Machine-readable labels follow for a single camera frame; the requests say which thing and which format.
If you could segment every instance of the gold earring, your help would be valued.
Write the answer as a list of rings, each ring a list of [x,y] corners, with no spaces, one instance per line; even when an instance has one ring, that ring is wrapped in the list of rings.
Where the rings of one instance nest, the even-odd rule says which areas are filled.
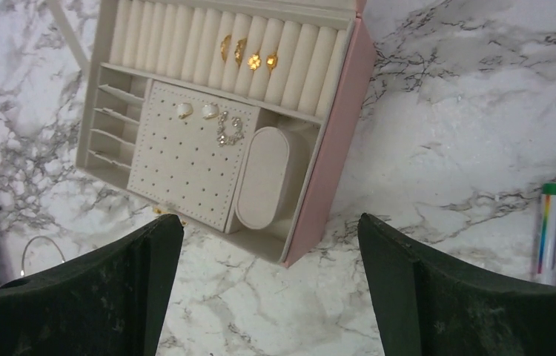
[[[227,35],[224,37],[223,41],[221,41],[221,58],[223,62],[228,59],[228,50],[230,50],[230,40],[232,39],[232,35]]]
[[[278,65],[278,54],[274,52],[267,56],[267,68],[269,69],[269,74],[271,75],[271,71]]]
[[[260,68],[261,63],[262,61],[260,60],[259,52],[251,55],[250,59],[248,59],[248,66],[252,70],[257,70],[258,68]]]
[[[241,63],[243,63],[243,52],[245,51],[245,46],[248,45],[248,39],[240,39],[236,43],[236,50],[234,50],[234,61],[236,65],[241,68]]]

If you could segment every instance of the pen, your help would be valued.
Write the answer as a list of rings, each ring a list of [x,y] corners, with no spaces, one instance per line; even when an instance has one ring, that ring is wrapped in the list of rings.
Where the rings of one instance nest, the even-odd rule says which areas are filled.
[[[540,221],[536,281],[542,284],[555,285],[556,183],[543,185],[540,208],[542,220]]]

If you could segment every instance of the white marble surface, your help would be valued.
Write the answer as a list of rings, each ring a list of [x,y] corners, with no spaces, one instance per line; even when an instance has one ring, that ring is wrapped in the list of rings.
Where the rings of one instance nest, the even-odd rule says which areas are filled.
[[[90,48],[96,0],[64,1]],[[325,239],[293,268],[188,235],[159,355],[382,355],[357,219],[528,278],[539,189],[556,180],[556,1],[370,0],[363,117]],[[42,0],[0,1],[0,282],[38,234],[68,258],[153,218],[73,167],[85,83]],[[27,272],[59,262],[44,241]]]

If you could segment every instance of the perforated earring board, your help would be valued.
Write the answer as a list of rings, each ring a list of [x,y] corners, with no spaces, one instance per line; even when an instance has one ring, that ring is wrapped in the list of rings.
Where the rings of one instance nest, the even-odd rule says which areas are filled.
[[[220,147],[216,120],[196,110],[184,120],[176,106],[215,104],[241,118],[244,139]],[[141,116],[128,190],[219,231],[228,223],[234,189],[261,109],[154,81]]]

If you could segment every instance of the metal hook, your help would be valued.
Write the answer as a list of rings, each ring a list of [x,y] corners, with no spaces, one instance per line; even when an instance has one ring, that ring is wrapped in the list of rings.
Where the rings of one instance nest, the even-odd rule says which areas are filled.
[[[51,243],[58,249],[58,252],[60,253],[60,256],[62,256],[62,263],[66,262],[66,259],[64,258],[64,254],[62,253],[62,250],[60,249],[58,244],[56,244],[55,241],[53,241],[52,239],[50,239],[49,237],[46,237],[46,236],[42,236],[42,235],[36,236],[33,239],[29,240],[27,245],[24,246],[23,254],[21,256],[21,277],[24,277],[24,257],[27,254],[27,250],[29,249],[29,245],[31,245],[31,243],[34,242],[37,239],[45,239],[45,240],[51,241]]]

